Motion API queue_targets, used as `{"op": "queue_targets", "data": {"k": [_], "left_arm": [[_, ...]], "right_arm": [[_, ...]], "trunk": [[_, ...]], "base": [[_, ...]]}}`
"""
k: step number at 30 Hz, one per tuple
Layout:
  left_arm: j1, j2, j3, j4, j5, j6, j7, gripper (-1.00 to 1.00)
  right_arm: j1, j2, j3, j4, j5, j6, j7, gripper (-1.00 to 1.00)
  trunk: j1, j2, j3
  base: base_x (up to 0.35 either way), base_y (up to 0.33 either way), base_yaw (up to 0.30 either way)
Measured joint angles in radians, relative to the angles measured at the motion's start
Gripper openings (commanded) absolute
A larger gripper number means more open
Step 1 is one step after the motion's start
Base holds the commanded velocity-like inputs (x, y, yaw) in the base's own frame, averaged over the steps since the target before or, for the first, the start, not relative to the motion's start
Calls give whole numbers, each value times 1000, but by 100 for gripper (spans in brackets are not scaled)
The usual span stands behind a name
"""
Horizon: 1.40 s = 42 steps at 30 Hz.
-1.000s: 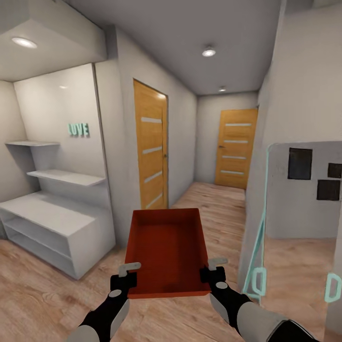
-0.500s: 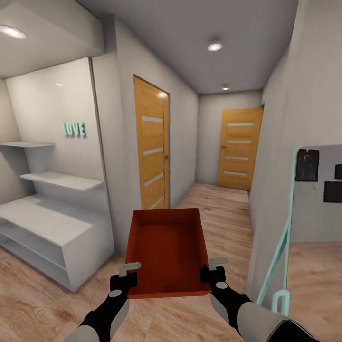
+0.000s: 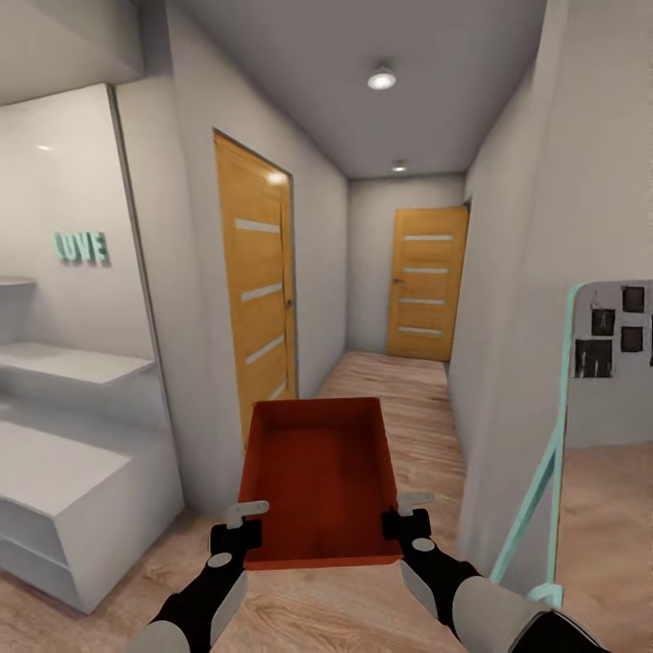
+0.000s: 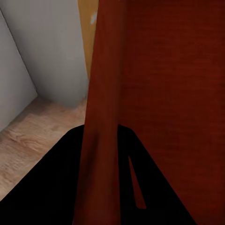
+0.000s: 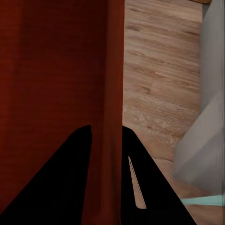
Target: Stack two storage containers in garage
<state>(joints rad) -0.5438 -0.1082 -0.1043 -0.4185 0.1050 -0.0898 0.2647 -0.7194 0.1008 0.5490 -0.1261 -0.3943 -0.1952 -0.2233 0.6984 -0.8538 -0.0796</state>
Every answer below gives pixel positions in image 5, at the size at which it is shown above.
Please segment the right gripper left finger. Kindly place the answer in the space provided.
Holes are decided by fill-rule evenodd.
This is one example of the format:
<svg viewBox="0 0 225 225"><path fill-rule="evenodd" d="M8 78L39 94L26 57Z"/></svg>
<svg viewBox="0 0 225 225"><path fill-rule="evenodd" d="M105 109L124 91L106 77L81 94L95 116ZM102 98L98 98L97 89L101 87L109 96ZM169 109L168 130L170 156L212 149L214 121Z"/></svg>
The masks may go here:
<svg viewBox="0 0 225 225"><path fill-rule="evenodd" d="M91 125L75 130L0 214L0 225L81 225Z"/></svg>

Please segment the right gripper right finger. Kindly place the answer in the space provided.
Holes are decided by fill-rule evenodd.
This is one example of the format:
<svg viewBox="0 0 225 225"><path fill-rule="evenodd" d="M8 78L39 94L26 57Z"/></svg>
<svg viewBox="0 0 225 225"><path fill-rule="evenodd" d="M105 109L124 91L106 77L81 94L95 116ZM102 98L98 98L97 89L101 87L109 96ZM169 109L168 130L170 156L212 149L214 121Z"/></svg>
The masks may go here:
<svg viewBox="0 0 225 225"><path fill-rule="evenodd" d="M136 207L130 156L147 209ZM136 133L122 127L120 225L197 225Z"/></svg>

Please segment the storage box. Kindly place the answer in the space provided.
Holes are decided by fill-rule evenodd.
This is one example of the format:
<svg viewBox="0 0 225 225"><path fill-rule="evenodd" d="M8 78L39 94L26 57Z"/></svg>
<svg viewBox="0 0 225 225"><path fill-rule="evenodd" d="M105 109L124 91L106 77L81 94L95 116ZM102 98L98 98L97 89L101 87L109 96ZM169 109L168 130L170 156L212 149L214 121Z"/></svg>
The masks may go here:
<svg viewBox="0 0 225 225"><path fill-rule="evenodd" d="M77 129L81 225L120 225L125 0L0 0L0 214Z"/></svg>

